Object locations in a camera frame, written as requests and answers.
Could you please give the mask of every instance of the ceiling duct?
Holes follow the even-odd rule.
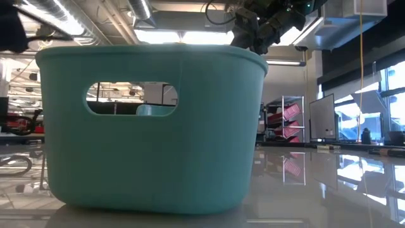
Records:
[[[360,34],[360,3],[361,0],[328,0],[321,8],[320,19],[309,26],[294,45],[332,50],[357,37]],[[363,0],[363,32],[386,16],[387,0]]]
[[[95,44],[111,44],[107,37],[73,0],[24,0],[23,2],[23,5],[32,5],[62,23],[75,20],[84,29],[83,34],[79,36],[92,37],[95,39],[93,42]]]
[[[142,20],[153,27],[156,26],[152,17],[152,6],[148,0],[128,0],[128,4],[136,19]]]

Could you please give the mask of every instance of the ceiling light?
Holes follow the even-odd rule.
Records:
[[[135,30],[135,33],[140,41],[150,44],[180,42],[177,32]]]
[[[305,32],[303,32],[292,44],[293,45],[298,45],[310,32],[312,32],[321,22],[323,22],[323,17],[318,18],[315,20],[309,28],[306,30],[304,29]]]
[[[269,65],[280,65],[280,66],[301,66],[300,61],[282,61],[282,60],[266,60]]]
[[[22,108],[22,110],[37,110],[38,108]]]
[[[288,46],[296,40],[299,35],[301,34],[301,31],[296,29],[295,27],[290,28],[284,35],[280,37],[280,42],[278,44],[273,44],[272,46]]]
[[[182,42],[186,44],[230,44],[234,33],[224,32],[186,32]]]
[[[97,98],[86,98],[86,101],[97,101]],[[107,98],[99,98],[99,102],[107,102]]]

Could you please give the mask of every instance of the reflective table surface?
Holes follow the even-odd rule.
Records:
[[[42,148],[1,147],[1,159]],[[405,159],[354,151],[256,148],[250,193],[216,215],[165,215],[73,208],[40,189],[42,158],[0,167],[0,227],[402,227]]]

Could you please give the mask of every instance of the teal plastic basket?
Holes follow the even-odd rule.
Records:
[[[214,213],[249,188],[267,64],[230,46],[56,47],[36,56],[52,193],[69,205]],[[96,82],[166,82],[167,115],[99,115]]]

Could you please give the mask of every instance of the black cable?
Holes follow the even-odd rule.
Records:
[[[10,158],[7,158],[3,161],[0,161],[0,167],[7,165],[9,162],[11,161],[25,161],[27,163],[27,167],[20,171],[20,172],[15,172],[15,173],[11,173],[11,174],[0,174],[0,177],[18,177],[21,175],[26,174],[28,171],[30,171],[30,169],[32,168],[32,161],[27,158],[26,156],[21,156],[21,155],[13,155]]]
[[[224,21],[224,22],[214,22],[214,21],[212,21],[212,20],[209,18],[209,16],[208,16],[208,8],[209,8],[209,5],[212,4],[213,2],[214,2],[214,0],[210,0],[210,1],[207,3],[207,6],[205,7],[205,17],[206,17],[207,20],[208,20],[209,22],[211,22],[213,25],[226,25],[226,24],[228,24],[228,23],[230,23],[230,22],[232,22],[233,20],[236,19],[236,17],[232,17],[231,19],[229,19],[229,20],[227,20],[227,21]]]

